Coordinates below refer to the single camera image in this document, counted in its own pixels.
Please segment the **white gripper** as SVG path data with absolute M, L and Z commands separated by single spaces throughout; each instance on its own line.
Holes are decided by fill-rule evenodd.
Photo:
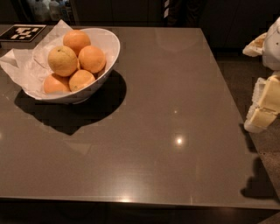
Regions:
M 244 55 L 262 55 L 262 63 L 273 71 L 280 70 L 280 17 L 268 29 L 242 50 Z M 244 129 L 251 133 L 266 130 L 280 114 L 280 74 L 273 73 L 267 80 L 255 83 L 252 105 L 249 107 Z

